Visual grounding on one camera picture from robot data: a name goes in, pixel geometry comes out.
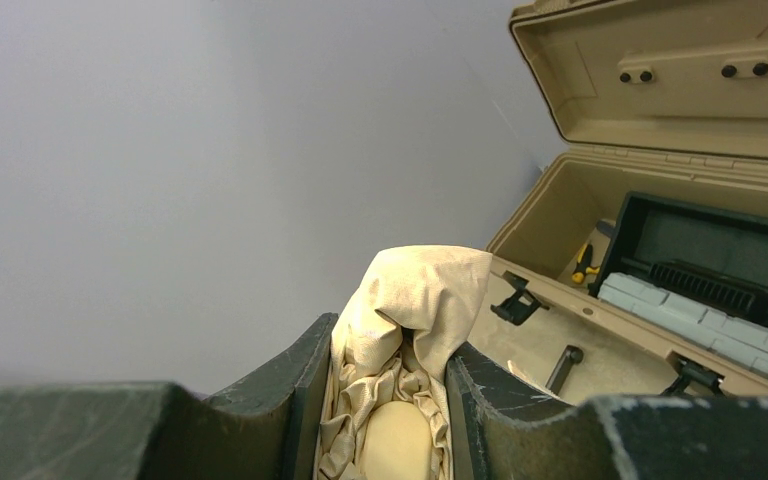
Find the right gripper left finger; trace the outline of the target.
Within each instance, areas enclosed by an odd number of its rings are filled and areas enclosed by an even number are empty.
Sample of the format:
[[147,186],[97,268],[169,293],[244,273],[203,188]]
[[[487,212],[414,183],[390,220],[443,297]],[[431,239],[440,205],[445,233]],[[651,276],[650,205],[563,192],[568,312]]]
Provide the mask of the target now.
[[173,382],[0,386],[0,479],[310,479],[336,320],[205,398]]

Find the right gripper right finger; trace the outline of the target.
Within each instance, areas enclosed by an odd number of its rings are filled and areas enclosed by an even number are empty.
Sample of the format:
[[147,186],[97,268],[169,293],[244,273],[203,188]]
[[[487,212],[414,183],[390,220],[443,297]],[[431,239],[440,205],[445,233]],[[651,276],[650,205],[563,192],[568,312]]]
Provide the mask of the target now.
[[449,359],[446,388],[459,479],[768,479],[768,396],[570,406],[470,345]]

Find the beige umbrella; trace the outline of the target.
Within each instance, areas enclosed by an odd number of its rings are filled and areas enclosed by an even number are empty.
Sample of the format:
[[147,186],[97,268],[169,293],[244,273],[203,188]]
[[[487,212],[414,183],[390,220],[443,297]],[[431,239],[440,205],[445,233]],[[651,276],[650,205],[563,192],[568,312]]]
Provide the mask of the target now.
[[375,255],[331,333],[315,478],[452,478],[446,368],[475,324],[492,259],[451,245]]

